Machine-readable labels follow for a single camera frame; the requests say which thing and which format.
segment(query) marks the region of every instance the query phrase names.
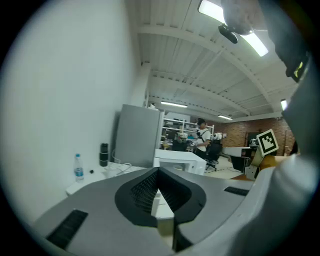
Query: white t-shirt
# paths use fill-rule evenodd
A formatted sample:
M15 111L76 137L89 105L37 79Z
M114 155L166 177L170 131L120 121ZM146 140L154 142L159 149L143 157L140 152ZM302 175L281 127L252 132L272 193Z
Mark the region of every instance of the white t-shirt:
M203 129L203 130L199 130L199 133L200 133L200 135L202 136L202 138L203 138L204 141L203 141L201 138L198 138L198 139L196 140L196 142L197 142L198 144L204 143L204 142L206 142L207 140L210 140L211 134L210 134L210 131L209 131L207 128L205 128L205 129ZM198 146L197 148L200 149L201 151L207 151L207 149L206 149L205 146Z

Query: ceiling light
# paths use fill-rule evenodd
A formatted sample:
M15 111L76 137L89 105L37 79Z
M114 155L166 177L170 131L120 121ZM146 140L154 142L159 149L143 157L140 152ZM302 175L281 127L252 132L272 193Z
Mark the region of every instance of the ceiling light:
M266 55L269 52L255 33L240 36L244 40L246 40L249 43L249 45L252 46L252 48L259 54L260 57Z
M224 116L224 115L218 115L218 117L220 117L220 118L224 118L224 119L228 119L228 120L232 120L232 118L230 118L230 117L226 117L226 116Z
M222 7L214 4L213 2L203 0L200 4L199 12L216 19L221 23L226 23L224 18L224 11Z
M188 107L186 105L180 105L180 104L175 104L175 103L170 103L170 102L165 102L165 101L161 101L161 104L175 106L175 107L181 107L181 108L187 108Z
M287 101L285 99L281 100L281 106L282 106L282 110L285 110L288 106Z
M216 19L221 23L226 23L222 7L214 4L213 2L202 0L199 7L199 12ZM260 57L266 55L269 52L266 46L261 42L261 40L255 33L240 36L242 36L242 38L252 46L252 48L259 54Z

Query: black office chair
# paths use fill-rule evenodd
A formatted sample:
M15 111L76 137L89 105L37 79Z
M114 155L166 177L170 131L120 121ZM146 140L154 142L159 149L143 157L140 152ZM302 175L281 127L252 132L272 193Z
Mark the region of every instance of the black office chair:
M209 167L213 167L215 171L217 171L216 165L219 163L218 158L219 154L222 151L222 144L220 143L220 140L213 140L208 147L208 152L206 156L206 170L208 170Z

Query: man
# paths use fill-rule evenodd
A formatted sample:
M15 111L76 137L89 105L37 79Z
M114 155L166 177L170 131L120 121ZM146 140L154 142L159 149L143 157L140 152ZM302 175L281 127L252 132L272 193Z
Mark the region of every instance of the man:
M198 118L197 124L199 126L199 132L197 133L198 139L195 144L195 154L198 157L205 159L207 155L207 146L209 145L211 134L206 127L206 121L204 119Z

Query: ceiling beam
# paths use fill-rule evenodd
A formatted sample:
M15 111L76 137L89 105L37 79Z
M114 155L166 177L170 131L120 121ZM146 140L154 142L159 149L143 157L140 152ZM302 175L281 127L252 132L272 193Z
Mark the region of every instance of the ceiling beam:
M168 102L167 99L162 99L161 97L156 97L156 96L149 96L149 101L151 102L157 102L157 103L161 103L162 101L164 102ZM169 100L171 103L177 103L177 104L183 104L181 103L179 100ZM194 110L194 111L197 111L197 112L202 112L202 113L206 113L206 114L209 114L209 115L212 115L213 117L217 117L218 115L225 115L227 116L228 114L227 113L221 113L221 112L217 112L217 111L214 111L214 110L209 110L209 109L205 109L203 107L199 107L199 106L195 106L195 105L187 105L188 106L188 110Z
M232 120L227 120L225 123L235 123L235 122L259 120L259 119L280 118L280 117L282 117L282 111L239 117Z
M164 110L164 111L178 113L182 115L203 118L206 121L215 121L220 123L224 122L224 120L221 120L221 118L217 117L216 115L213 115L212 113L203 112L204 109L201 109L202 111L197 110L196 108L199 108L199 107L190 106L187 108L183 108L183 107L177 107L177 106L164 105L164 104L161 104L161 99L157 97L152 97L152 96L149 97L149 103L155 103L155 108L158 110Z
M174 10L175 10L175 2L174 1L167 1L165 19L164 19L164 25L166 27L169 27L171 25Z
M222 53L222 50L219 51L219 53L218 53L216 56L214 56L214 58L209 62L209 64L208 64L208 65L201 71L201 73L197 76L197 78L196 78L195 80L193 80L193 82L192 82L192 84L191 84L192 86L194 86L195 83L196 83L197 81L199 81L199 79L207 72L207 70L208 70L209 68L211 68L211 66L219 59L221 53Z
M224 50L223 47L216 45L215 43L211 42L208 39L205 39L202 36L199 36L197 34L181 30L178 28L173 27L166 27L166 26L151 26L151 25L143 25L138 28L139 34L154 34L154 35L162 35L162 36L168 36L168 37L174 37L182 40L189 41L193 44L202 46L214 53L218 53L221 50ZM257 89L261 92L265 100L270 103L270 98L268 96L268 93L264 89L263 85L259 82L259 80L256 78L255 74L250 71L244 63L242 63L236 56L232 55L231 53L227 51L223 51L221 54L222 57L224 57L228 62L233 64L235 67L237 67L240 71L242 71L251 81L252 83L257 87Z
M152 77L151 80L159 80L159 79L163 79L163 78L160 78L160 77ZM168 84L170 84L171 87L175 87L175 88L179 88L179 89L182 89L182 90L185 90L186 89L186 84L185 83L181 83L181 82L178 82L178 81L174 81L174 80L169 80L169 79L166 79L166 82ZM234 103L233 101L219 95L219 94L216 94L212 91L208 91L206 89L202 89L201 87L196 87L196 86L188 86L187 87L187 90L189 92L192 92L192 93L195 93L195 94L199 94L199 95L202 95L202 96L205 96L205 97L209 97L215 101L219 101L229 107L232 107L236 110L240 110L241 112L245 113L246 115L250 116L251 113L248 111L248 110L245 110L242 106L238 105L237 103Z

